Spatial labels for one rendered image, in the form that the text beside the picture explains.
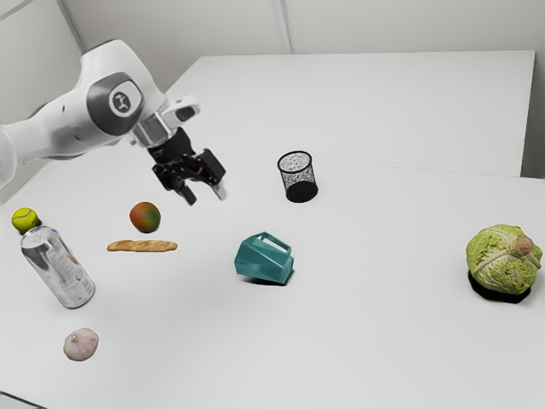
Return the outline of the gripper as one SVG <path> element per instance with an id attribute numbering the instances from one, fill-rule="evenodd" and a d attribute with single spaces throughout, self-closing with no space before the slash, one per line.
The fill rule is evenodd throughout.
<path id="1" fill-rule="evenodd" d="M 149 148 L 155 161 L 153 172 L 167 190 L 180 193 L 180 196 L 193 206 L 197 198 L 187 181 L 201 181 L 210 186 L 216 197 L 227 199 L 223 177 L 227 173 L 219 159 L 205 148 L 195 153 L 187 133 L 179 128 L 174 135 L 160 146 Z"/>

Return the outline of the teal faceted mug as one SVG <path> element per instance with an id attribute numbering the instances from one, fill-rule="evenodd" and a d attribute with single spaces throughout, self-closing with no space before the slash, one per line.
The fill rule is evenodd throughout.
<path id="1" fill-rule="evenodd" d="M 291 247 L 270 233 L 244 239 L 234 259 L 238 275 L 286 285 L 293 273 Z"/>

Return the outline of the red green mango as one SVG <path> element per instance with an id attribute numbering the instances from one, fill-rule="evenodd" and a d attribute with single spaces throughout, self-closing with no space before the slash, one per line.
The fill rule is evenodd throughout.
<path id="1" fill-rule="evenodd" d="M 152 233 L 157 231 L 160 226 L 161 213 L 155 204 L 140 202 L 130 210 L 129 219 L 141 233 Z"/>

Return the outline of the baguette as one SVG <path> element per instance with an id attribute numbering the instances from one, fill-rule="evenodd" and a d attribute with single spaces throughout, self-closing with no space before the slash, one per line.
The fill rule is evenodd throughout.
<path id="1" fill-rule="evenodd" d="M 119 240 L 110 243 L 107 246 L 108 251 L 128 251 L 128 252 L 167 252 L 175 251 L 178 244 L 168 240 Z"/>

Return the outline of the black mesh pen holder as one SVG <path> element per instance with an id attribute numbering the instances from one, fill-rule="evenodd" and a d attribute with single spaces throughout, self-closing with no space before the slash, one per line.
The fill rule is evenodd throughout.
<path id="1" fill-rule="evenodd" d="M 306 203 L 318 194 L 310 153 L 297 150 L 285 153 L 277 162 L 286 198 L 292 203 Z"/>

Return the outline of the silver metal bottle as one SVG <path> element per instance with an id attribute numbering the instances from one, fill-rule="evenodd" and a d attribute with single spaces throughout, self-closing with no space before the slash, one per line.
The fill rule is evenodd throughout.
<path id="1" fill-rule="evenodd" d="M 20 248 L 63 307 L 80 308 L 91 300 L 95 284 L 56 230 L 32 228 L 22 236 Z"/>

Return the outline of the yellow tennis ball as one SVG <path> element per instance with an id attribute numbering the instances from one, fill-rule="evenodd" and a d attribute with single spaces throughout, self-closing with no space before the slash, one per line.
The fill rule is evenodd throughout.
<path id="1" fill-rule="evenodd" d="M 41 224 L 37 212 L 28 207 L 17 209 L 11 217 L 12 226 L 21 234 Z"/>

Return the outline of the garlic bulb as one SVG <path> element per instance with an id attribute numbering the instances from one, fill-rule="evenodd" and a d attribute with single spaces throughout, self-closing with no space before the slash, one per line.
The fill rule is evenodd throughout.
<path id="1" fill-rule="evenodd" d="M 69 360 L 85 361 L 95 354 L 99 340 L 95 331 L 89 328 L 80 328 L 65 338 L 63 352 Z"/>

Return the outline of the green cabbage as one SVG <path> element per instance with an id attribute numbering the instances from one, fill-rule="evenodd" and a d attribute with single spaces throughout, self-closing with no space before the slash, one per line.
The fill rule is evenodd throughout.
<path id="1" fill-rule="evenodd" d="M 466 246 L 470 277 L 486 290 L 520 295 L 536 282 L 542 249 L 522 228 L 496 224 L 476 233 Z"/>

